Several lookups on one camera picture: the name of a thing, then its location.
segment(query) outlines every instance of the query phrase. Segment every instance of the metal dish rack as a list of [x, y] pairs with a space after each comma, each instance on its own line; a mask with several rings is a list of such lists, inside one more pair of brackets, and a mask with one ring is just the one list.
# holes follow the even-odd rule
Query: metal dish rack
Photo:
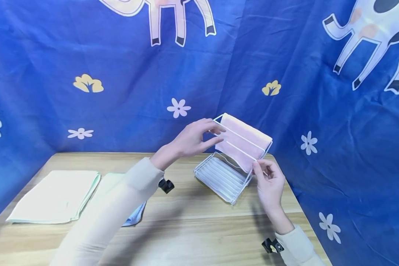
[[[263, 159], [266, 153], [269, 151], [270, 146], [273, 141], [269, 143], [266, 149], [263, 149], [254, 143], [250, 142], [246, 138], [227, 128], [226, 126], [219, 123], [217, 120], [221, 118], [223, 115], [219, 115], [214, 119], [216, 123], [220, 126], [224, 127], [226, 130], [233, 132], [238, 137], [246, 140], [248, 143], [256, 146], [257, 148], [263, 151], [261, 157], [259, 159]], [[254, 161], [257, 159], [253, 158], [246, 152], [239, 149], [237, 146], [232, 143], [226, 141], [229, 145], [236, 148], [243, 154], [247, 155]], [[214, 152], [210, 156], [208, 156], [205, 160], [203, 160], [197, 167], [194, 169], [194, 174], [197, 179], [203, 182], [206, 186], [208, 186], [211, 190], [213, 190], [220, 198], [224, 199], [224, 201], [234, 205], [236, 200], [241, 195], [242, 191], [247, 187], [250, 183], [253, 174], [252, 171], [246, 174], [241, 168], [235, 163], [230, 162], [230, 157], [224, 153]]]

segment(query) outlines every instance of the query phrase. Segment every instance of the folded cloth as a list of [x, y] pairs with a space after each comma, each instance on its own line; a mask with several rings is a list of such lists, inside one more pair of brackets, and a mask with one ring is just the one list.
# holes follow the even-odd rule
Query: folded cloth
[[77, 220], [99, 180], [97, 171], [51, 171], [23, 196], [6, 221], [62, 224]]
[[[254, 160], [238, 149], [234, 148], [232, 145], [258, 160], [262, 157], [262, 155], [264, 155], [264, 150], [266, 150], [270, 145], [272, 138], [258, 131], [252, 126], [248, 126], [243, 121], [228, 115], [227, 113], [223, 114], [220, 124], [229, 130], [221, 133], [220, 136], [222, 136], [225, 141], [216, 144], [215, 148], [231, 157], [244, 172], [249, 173], [252, 169]], [[260, 148], [256, 147], [245, 139], [249, 140]]]
[[[106, 197], [108, 192], [124, 178], [125, 174], [119, 173], [108, 173], [102, 177], [99, 183], [98, 189], [96, 190], [94, 196], [92, 197], [89, 204], [96, 204], [96, 201], [100, 201], [102, 197]], [[142, 213], [146, 202], [141, 204], [130, 216], [127, 218], [126, 222], [122, 226], [132, 226], [140, 222]]]

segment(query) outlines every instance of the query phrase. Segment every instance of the blue fabric backdrop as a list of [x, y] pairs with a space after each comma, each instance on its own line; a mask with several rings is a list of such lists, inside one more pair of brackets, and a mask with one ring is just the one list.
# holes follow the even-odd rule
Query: blue fabric backdrop
[[59, 151], [227, 112], [334, 266], [399, 266], [399, 0], [0, 0], [0, 212]]

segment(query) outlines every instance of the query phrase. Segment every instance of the pink towel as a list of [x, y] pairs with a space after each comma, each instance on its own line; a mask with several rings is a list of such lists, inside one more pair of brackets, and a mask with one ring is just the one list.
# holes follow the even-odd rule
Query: pink towel
[[[221, 133], [221, 136], [225, 141], [218, 143], [216, 149], [231, 157], [244, 172], [249, 173], [252, 169], [254, 160], [229, 145], [228, 142], [258, 160], [264, 154], [263, 150], [266, 150], [267, 146], [272, 142], [272, 138], [227, 113], [223, 114], [220, 124], [225, 126], [228, 130]], [[242, 137], [259, 146], [263, 150], [252, 145]]]

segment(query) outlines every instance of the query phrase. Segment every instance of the beige sleeve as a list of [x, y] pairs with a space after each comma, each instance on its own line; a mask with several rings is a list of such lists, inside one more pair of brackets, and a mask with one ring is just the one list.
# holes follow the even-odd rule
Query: beige sleeve
[[315, 253], [312, 242], [298, 225], [294, 225], [294, 230], [286, 235], [275, 235], [284, 247], [281, 257], [287, 266], [325, 266]]
[[93, 266], [127, 218], [157, 190], [164, 172], [143, 158], [106, 198], [88, 204], [60, 244], [51, 266]]

